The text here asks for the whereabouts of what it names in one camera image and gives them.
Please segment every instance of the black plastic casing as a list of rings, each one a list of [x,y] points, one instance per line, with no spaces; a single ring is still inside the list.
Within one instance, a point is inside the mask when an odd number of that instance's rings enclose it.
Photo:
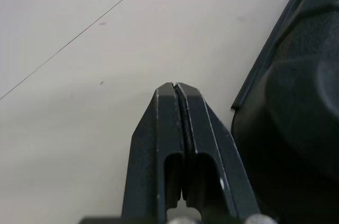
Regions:
[[[339,0],[288,2],[232,108],[262,209],[339,223]]]

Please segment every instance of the black plastic tool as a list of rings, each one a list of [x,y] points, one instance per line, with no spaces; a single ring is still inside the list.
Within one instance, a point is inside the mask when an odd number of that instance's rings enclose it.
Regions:
[[[167,83],[132,136],[121,218],[82,224],[165,223],[181,192],[204,223],[260,212],[231,134],[199,90]]]

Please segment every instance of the metal part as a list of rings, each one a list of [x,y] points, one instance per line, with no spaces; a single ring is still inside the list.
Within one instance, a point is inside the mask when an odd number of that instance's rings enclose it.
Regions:
[[[254,214],[249,216],[244,224],[277,224],[271,217],[263,214]]]
[[[168,224],[197,224],[197,222],[187,217],[178,217],[173,220],[170,220]]]

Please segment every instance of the white table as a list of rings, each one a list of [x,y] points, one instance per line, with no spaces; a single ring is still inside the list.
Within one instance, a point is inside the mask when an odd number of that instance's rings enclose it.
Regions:
[[[1,222],[119,215],[154,89],[199,88],[229,127],[288,0],[119,1],[0,0]]]

